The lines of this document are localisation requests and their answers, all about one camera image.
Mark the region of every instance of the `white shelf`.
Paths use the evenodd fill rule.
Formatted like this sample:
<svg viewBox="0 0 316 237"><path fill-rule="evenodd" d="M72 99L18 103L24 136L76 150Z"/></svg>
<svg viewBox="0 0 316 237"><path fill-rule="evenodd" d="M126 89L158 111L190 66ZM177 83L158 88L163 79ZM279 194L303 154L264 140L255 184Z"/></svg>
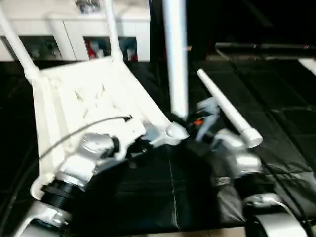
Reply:
<svg viewBox="0 0 316 237"><path fill-rule="evenodd" d="M114 0L116 20L150 21L148 0ZM75 0L2 0L1 4L11 20L103 20L104 10L81 14Z"/></svg>
<svg viewBox="0 0 316 237"><path fill-rule="evenodd" d="M1 0L8 19L20 36L54 36L64 60L87 60L83 37L108 36L106 15L82 14L75 0ZM139 61L150 60L149 0L113 0L120 37L136 37ZM0 40L0 61L10 60Z"/></svg>

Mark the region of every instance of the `black cable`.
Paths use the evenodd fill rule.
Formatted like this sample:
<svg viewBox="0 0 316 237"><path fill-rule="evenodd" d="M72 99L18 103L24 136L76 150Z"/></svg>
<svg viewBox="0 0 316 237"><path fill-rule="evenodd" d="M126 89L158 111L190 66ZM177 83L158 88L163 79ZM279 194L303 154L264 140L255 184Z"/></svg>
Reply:
<svg viewBox="0 0 316 237"><path fill-rule="evenodd" d="M92 122L88 125L85 125L81 128L79 128L78 130L64 136L63 138L61 138L59 141L57 141L54 145L52 145L50 148L48 148L41 156L40 156L40 159L44 158L46 155L48 155L52 150L54 150L57 146L59 146L60 144L64 143L66 140L70 139L72 136L86 130L87 128L93 126L93 125L96 125L96 124L99 124L99 123L102 123L102 122L105 122L105 121L109 121L109 120L114 120L114 119L130 119L131 117L124 117L124 116L118 116L118 117L111 117L111 118L104 118L104 119L101 119L99 121L96 121L96 122ZM13 205L17 199L17 196L22 188L22 186L24 185L25 181L27 180L28 176L30 175L31 171L37 167L38 165L38 162L39 160L35 160L31 166L23 173L22 175L22 178L21 178L21 182L19 182L16 186L15 186L15 189L14 191L12 192L12 195L11 195L11 198L10 198L10 201L6 207L6 210L4 212L4 215L0 221L0 237L3 235L3 231L4 231L4 228L5 228L5 225L8 221L8 218L10 216L10 213L12 211L12 208L13 208Z"/></svg>

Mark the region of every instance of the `white tube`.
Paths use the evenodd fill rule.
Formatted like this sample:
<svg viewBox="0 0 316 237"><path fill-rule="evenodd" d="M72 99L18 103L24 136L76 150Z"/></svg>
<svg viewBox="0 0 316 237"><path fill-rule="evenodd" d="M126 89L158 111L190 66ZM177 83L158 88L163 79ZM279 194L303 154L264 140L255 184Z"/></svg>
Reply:
<svg viewBox="0 0 316 237"><path fill-rule="evenodd" d="M171 111L188 116L188 66L185 0L163 0Z"/></svg>
<svg viewBox="0 0 316 237"><path fill-rule="evenodd" d="M123 55L119 47L119 37L117 32L117 26L115 22L115 16L113 13L112 0L104 0L104 8L106 21L110 32L110 44L111 44L111 57L113 60L123 60Z"/></svg>
<svg viewBox="0 0 316 237"><path fill-rule="evenodd" d="M35 64L33 63L31 57L29 56L28 52L26 51L23 43L21 42L19 36L14 31L14 28L10 21L7 19L7 17L4 14L4 11L2 9L2 6L0 6L0 26L2 30L5 33L6 39L9 41L10 46L12 47L15 55L19 59L20 63L22 64L22 67L24 69L25 74L30 72L38 72L39 69Z"/></svg>
<svg viewBox="0 0 316 237"><path fill-rule="evenodd" d="M199 69L197 75L202 80L208 91L215 98L221 109L224 111L227 118L234 125L241 137L247 143L248 147L256 147L263 138L260 133L252 128L238 110L231 104L221 90L216 86L212 79L205 73L203 69Z"/></svg>

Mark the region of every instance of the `black mat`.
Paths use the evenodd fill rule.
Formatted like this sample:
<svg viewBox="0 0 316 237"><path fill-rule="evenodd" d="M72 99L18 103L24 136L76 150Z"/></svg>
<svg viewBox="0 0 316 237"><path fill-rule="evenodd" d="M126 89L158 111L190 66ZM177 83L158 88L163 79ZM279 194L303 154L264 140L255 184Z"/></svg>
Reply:
<svg viewBox="0 0 316 237"><path fill-rule="evenodd" d="M47 68L58 63L38 63ZM165 65L129 63L131 71L164 112L170 109ZM230 101L259 130L254 151L284 181L309 218L316 217L315 76L297 61L197 62L190 65L190 106L209 95L195 75L202 67ZM17 63L0 63L2 160L0 202L32 160L37 159L32 88ZM71 233L113 236L242 226L241 203L225 171L210 167L184 146L162 146L137 169L128 164L106 172L78 206ZM26 180L9 217L10 233L33 199ZM289 205L284 190L278 193Z"/></svg>

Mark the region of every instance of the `orange component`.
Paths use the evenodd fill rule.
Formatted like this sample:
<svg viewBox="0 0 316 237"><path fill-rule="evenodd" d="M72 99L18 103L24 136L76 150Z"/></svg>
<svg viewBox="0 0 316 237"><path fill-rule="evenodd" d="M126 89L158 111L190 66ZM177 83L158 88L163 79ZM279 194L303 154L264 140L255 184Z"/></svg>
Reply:
<svg viewBox="0 0 316 237"><path fill-rule="evenodd" d="M194 122L194 125L195 126L199 126L199 125L202 125L203 124L203 120L197 120Z"/></svg>

